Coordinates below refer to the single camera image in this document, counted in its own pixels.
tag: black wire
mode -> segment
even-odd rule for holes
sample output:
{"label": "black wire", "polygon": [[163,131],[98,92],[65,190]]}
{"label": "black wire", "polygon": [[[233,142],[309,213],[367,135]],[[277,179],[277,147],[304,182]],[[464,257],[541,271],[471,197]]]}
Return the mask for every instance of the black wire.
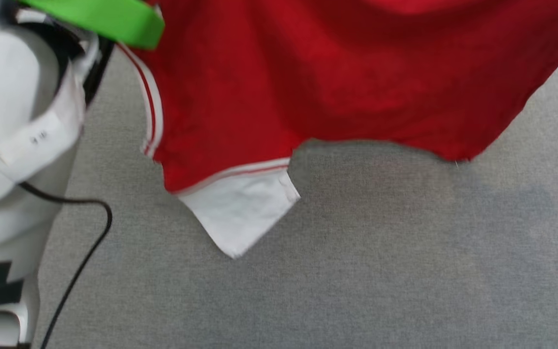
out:
{"label": "black wire", "polygon": [[77,268],[77,271],[75,272],[75,275],[73,276],[72,280],[68,284],[68,288],[66,288],[66,292],[64,292],[64,296],[62,296],[62,299],[60,300],[60,304],[57,306],[57,309],[55,309],[55,313],[53,314],[53,317],[51,318],[51,322],[49,323],[49,326],[48,326],[48,329],[46,330],[44,339],[42,340],[42,346],[40,347],[41,349],[46,349],[46,347],[48,345],[48,341],[51,338],[51,334],[53,334],[53,329],[55,328],[55,323],[57,323],[57,319],[59,318],[60,313],[62,313],[62,309],[64,309],[64,305],[66,303],[66,300],[68,299],[68,296],[70,296],[70,292],[73,291],[73,287],[75,287],[75,283],[77,282],[77,279],[79,279],[79,276],[83,272],[83,270],[85,268],[85,265],[87,264],[87,262],[91,258],[92,254],[99,247],[100,243],[102,243],[102,241],[105,239],[105,237],[109,233],[109,230],[111,229],[111,224],[113,223],[113,211],[111,211],[111,207],[109,206],[109,204],[107,204],[106,202],[104,202],[102,200],[97,200],[97,199],[69,199],[69,198],[66,198],[66,197],[57,197],[57,196],[47,194],[46,192],[42,192],[41,190],[38,190],[36,187],[34,187],[33,185],[31,185],[27,182],[20,183],[18,186],[23,188],[27,192],[33,194],[34,196],[40,197],[40,199],[43,199],[45,201],[49,201],[51,203],[69,204],[69,205],[100,205],[107,212],[107,225],[105,227],[105,230],[103,230],[102,234],[100,234],[98,239],[96,239],[96,241],[93,243],[93,246],[90,248],[89,252],[87,252],[85,258],[83,258],[83,261],[81,262],[81,264]]}

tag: white trim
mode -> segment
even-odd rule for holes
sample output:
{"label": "white trim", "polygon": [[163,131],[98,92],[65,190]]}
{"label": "white trim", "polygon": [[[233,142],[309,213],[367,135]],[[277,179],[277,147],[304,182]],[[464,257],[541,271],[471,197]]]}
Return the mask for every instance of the white trim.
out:
{"label": "white trim", "polygon": [[[133,60],[133,65],[137,71],[139,78],[139,83],[141,84],[141,90],[146,104],[146,122],[147,122],[147,132],[146,141],[144,142],[144,147],[142,151],[149,157],[153,157],[156,149],[161,144],[162,134],[163,134],[163,110],[161,93],[156,84],[155,77],[152,71],[146,66],[146,64],[133,53],[128,47],[124,45],[118,45],[126,56]],[[144,86],[143,79],[146,80],[149,89],[149,95]]]}
{"label": "white trim", "polygon": [[278,172],[285,170],[288,165],[290,165],[290,158],[273,159],[270,161],[262,161],[259,163],[234,166],[221,172],[217,172],[212,176],[200,181],[199,183],[173,194],[189,195],[226,177],[237,175],[260,175],[269,172]]}
{"label": "white trim", "polygon": [[16,16],[19,23],[44,23],[44,21],[47,19],[46,17],[46,14],[31,9],[22,9],[18,11],[18,14]]}

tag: red stripe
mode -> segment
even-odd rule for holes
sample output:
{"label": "red stripe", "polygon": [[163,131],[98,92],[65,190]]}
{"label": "red stripe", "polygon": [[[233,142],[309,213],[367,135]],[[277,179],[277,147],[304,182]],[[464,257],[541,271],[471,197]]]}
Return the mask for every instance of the red stripe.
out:
{"label": "red stripe", "polygon": [[141,69],[141,66],[139,66],[139,64],[137,63],[137,61],[135,60],[135,58],[133,58],[133,56],[130,55],[130,53],[128,53],[128,50],[126,48],[124,48],[122,46],[122,44],[117,44],[120,49],[122,50],[122,52],[124,52],[124,54],[128,57],[128,59],[133,62],[133,65],[135,66],[135,68],[137,69],[137,71],[139,72],[139,76],[141,77],[141,81],[143,82],[143,87],[144,89],[146,89],[146,95],[148,96],[148,101],[150,103],[150,118],[152,120],[152,132],[150,133],[150,139],[148,140],[148,145],[146,146],[146,149],[143,151],[146,155],[148,154],[149,150],[150,150],[150,146],[153,143],[153,141],[155,140],[155,118],[156,118],[156,114],[155,114],[155,102],[152,99],[152,93],[150,92],[150,86],[148,84],[148,80],[146,80],[146,76],[143,73],[143,70]]}
{"label": "red stripe", "polygon": [[227,176],[219,177],[219,179],[223,179],[223,178],[227,178],[227,177],[233,177],[233,176],[240,176],[240,175],[252,175],[254,173],[274,171],[274,170],[279,170],[281,168],[288,168],[288,165],[277,165],[277,166],[272,166],[272,167],[267,167],[267,168],[259,168],[257,170],[245,170],[245,171],[234,172],[234,173],[228,174]]}

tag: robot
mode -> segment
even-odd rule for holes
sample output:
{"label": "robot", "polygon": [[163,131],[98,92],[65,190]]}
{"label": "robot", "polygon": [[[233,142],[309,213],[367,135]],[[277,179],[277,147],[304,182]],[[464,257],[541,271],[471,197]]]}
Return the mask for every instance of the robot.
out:
{"label": "robot", "polygon": [[34,341],[38,267],[61,203],[79,203],[59,197],[114,42],[153,48],[163,27],[139,0],[0,0],[0,349]]}

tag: red shirt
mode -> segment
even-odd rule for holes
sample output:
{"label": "red shirt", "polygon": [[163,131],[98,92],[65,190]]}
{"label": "red shirt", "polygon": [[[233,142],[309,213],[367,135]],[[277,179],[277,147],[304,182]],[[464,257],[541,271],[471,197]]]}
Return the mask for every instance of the red shirt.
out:
{"label": "red shirt", "polygon": [[471,159],[558,67],[558,0],[157,3],[164,38],[136,53],[161,95],[170,191],[310,138]]}

